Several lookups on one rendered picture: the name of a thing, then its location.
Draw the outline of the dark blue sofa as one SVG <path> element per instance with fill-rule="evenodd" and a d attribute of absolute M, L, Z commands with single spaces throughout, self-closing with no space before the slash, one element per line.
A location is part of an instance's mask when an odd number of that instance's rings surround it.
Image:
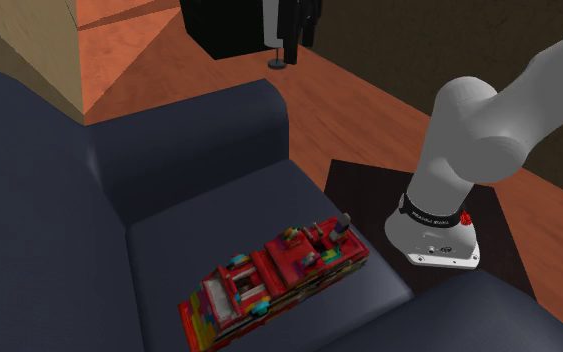
<path fill-rule="evenodd" d="M 0 73 L 0 352 L 189 352 L 178 305 L 217 265 L 343 212 L 289 159 L 266 80 L 82 126 Z M 219 352 L 563 352 L 491 273 L 414 294 L 366 265 Z"/>

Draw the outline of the coat stand with dark clothes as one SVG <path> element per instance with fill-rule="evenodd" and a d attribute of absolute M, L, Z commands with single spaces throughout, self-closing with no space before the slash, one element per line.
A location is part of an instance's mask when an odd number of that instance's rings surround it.
<path fill-rule="evenodd" d="M 312 47 L 323 0 L 262 0 L 264 45 L 275 50 L 270 69 L 295 65 L 298 47 Z"/>

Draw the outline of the light wooden cabinet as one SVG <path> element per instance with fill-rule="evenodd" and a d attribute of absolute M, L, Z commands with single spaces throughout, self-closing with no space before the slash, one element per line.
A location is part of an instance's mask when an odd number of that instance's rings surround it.
<path fill-rule="evenodd" d="M 0 72 L 82 124 L 76 0 L 0 0 Z"/>

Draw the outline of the red toy fire truck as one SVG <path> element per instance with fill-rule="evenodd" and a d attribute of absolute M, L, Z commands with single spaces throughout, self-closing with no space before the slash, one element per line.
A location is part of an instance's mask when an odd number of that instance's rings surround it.
<path fill-rule="evenodd" d="M 361 269 L 369 255 L 343 214 L 232 256 L 178 305 L 189 351 L 218 352 Z"/>

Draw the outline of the black cabinet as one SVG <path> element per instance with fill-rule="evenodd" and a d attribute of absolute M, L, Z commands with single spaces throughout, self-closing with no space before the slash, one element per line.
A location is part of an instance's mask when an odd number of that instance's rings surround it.
<path fill-rule="evenodd" d="M 268 50 L 262 0 L 180 0 L 188 35 L 214 60 Z"/>

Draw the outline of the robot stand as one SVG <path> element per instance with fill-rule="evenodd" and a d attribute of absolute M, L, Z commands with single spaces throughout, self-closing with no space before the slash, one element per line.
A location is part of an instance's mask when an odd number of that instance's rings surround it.
<path fill-rule="evenodd" d="M 418 295 L 464 271 L 416 266 L 386 238 L 385 220 L 398 208 L 399 198 L 410 179 L 409 172 L 332 160 L 325 195 L 351 216 L 352 224 Z M 495 190 L 476 185 L 466 197 L 465 205 L 479 243 L 478 267 L 534 297 Z"/>

